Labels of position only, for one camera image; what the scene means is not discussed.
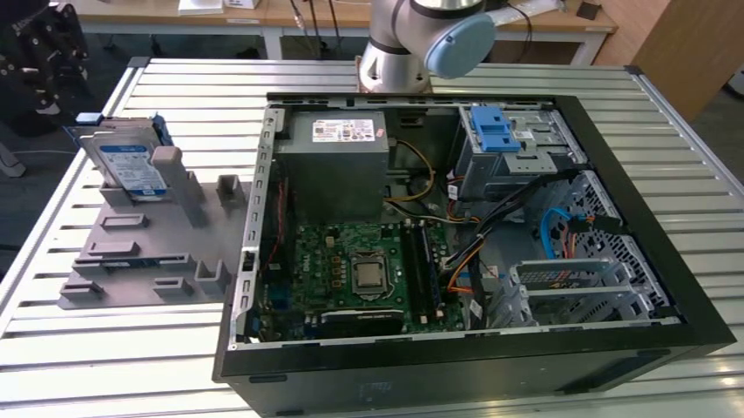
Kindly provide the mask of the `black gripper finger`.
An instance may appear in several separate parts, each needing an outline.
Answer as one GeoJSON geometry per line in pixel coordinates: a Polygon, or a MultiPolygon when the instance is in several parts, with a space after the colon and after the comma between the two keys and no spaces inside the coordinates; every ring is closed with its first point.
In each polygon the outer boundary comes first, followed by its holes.
{"type": "Polygon", "coordinates": [[[69,61],[73,69],[86,81],[89,73],[85,61],[89,59],[89,48],[75,6],[71,3],[61,3],[58,5],[58,13],[61,14],[62,21],[59,31],[63,33],[69,61]]]}
{"type": "Polygon", "coordinates": [[[61,114],[58,98],[39,70],[2,56],[2,102],[39,114],[61,114]]]}

